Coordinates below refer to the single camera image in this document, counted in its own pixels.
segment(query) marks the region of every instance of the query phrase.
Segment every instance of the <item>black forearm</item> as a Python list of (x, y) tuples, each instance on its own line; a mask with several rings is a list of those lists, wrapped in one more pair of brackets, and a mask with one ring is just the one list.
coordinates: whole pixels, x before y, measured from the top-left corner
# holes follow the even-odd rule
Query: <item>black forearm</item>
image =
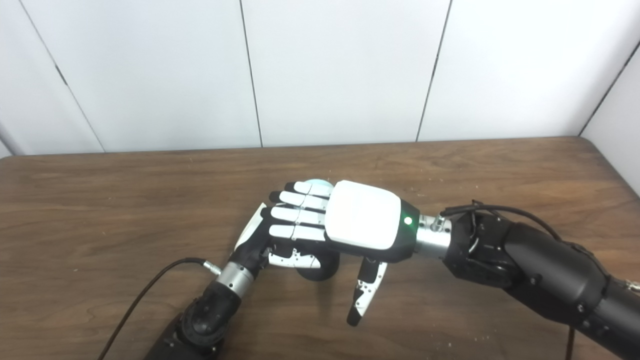
[(526, 224), (467, 213), (453, 224), (444, 263), (456, 277), (502, 288), (617, 356), (638, 359), (640, 297), (580, 245)]

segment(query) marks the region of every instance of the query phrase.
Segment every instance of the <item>cable connector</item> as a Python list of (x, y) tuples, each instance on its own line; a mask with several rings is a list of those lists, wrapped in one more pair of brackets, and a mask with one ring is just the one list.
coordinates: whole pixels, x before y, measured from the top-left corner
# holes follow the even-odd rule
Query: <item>cable connector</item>
[(220, 269), (219, 267), (217, 267), (216, 265), (208, 261), (205, 261), (204, 263), (202, 263), (202, 266), (204, 266), (206, 269), (212, 272), (215, 276), (220, 276), (220, 274), (222, 274), (222, 269)]

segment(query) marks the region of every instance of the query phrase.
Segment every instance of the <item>robot finger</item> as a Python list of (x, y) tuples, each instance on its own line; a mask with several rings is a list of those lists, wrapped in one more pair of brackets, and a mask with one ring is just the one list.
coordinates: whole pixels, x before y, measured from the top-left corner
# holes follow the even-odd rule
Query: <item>robot finger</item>
[(324, 241), (324, 229), (300, 225), (272, 225), (269, 228), (269, 235), (291, 240)]
[(295, 181), (293, 183), (287, 183), (284, 186), (284, 190), (288, 192), (301, 193), (303, 195), (314, 195), (328, 198), (331, 195), (331, 191), (333, 191), (333, 186)]
[(291, 222), (296, 225), (310, 224), (324, 226), (324, 213), (302, 210), (300, 208), (275, 206), (273, 208), (263, 209), (261, 215), (263, 218), (283, 220), (284, 222)]
[(293, 206), (299, 206), (303, 209), (308, 208), (321, 211), (326, 211), (326, 205), (329, 203), (329, 200), (323, 199), (321, 197), (316, 197), (313, 195), (303, 195), (300, 193), (292, 193), (287, 191), (272, 192), (269, 195), (269, 200), (275, 203), (284, 202)]
[(288, 258), (278, 256), (276, 254), (269, 254), (269, 264), (284, 268), (320, 268), (320, 261), (318, 261), (315, 256), (311, 254), (301, 255), (296, 249), (293, 249), (293, 253)]

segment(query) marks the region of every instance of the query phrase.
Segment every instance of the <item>metal screw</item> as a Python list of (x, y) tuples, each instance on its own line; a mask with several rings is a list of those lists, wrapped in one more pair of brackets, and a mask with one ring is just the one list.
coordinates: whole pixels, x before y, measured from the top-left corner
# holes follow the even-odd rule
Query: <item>metal screw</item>
[(442, 215), (438, 214), (438, 216), (434, 219), (434, 221), (431, 223), (431, 226), (429, 228), (434, 233), (439, 233), (444, 228), (445, 221), (447, 221), (447, 219)]

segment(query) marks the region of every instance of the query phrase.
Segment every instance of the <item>white finger segment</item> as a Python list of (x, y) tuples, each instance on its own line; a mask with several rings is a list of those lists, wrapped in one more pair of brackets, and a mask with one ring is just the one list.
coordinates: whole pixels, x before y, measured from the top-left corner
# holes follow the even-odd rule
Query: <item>white finger segment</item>
[(315, 197), (313, 195), (302, 195), (300, 193), (292, 192), (280, 192), (280, 200), (293, 206), (299, 206), (301, 208), (312, 208), (318, 210), (326, 210), (326, 206), (329, 200), (321, 197)]
[(271, 216), (280, 220), (294, 222), (295, 224), (324, 225), (324, 214), (302, 209), (289, 209), (282, 207), (271, 208)]
[(269, 228), (269, 235), (291, 240), (324, 241), (324, 229), (299, 225), (272, 225)]
[(322, 185), (322, 184), (311, 184), (311, 183), (303, 183), (302, 181), (297, 181), (296, 183), (293, 184), (293, 190), (296, 190), (299, 193), (303, 193), (307, 195), (329, 197), (329, 195), (331, 195), (331, 191), (333, 190), (333, 187)]
[(319, 269), (320, 261), (313, 255), (303, 255), (293, 249), (290, 258), (283, 258), (274, 254), (269, 254), (269, 264), (282, 266), (284, 268)]
[(329, 203), (329, 200), (322, 199), (321, 197), (315, 197), (312, 195), (307, 195), (305, 200), (300, 205), (301, 208), (312, 208), (318, 210), (326, 210), (326, 205)]
[(380, 283), (382, 282), (382, 278), (385, 276), (386, 271), (387, 263), (380, 263), (378, 267), (378, 274), (376, 274), (376, 280), (372, 284), (358, 280), (358, 285), (356, 285), (356, 287), (362, 290), (363, 293), (356, 299), (355, 307), (358, 310), (358, 313), (360, 313), (360, 316), (364, 316), (364, 313), (367, 311), (369, 304), (371, 304), (371, 300), (373, 300), (373, 296), (380, 287)]

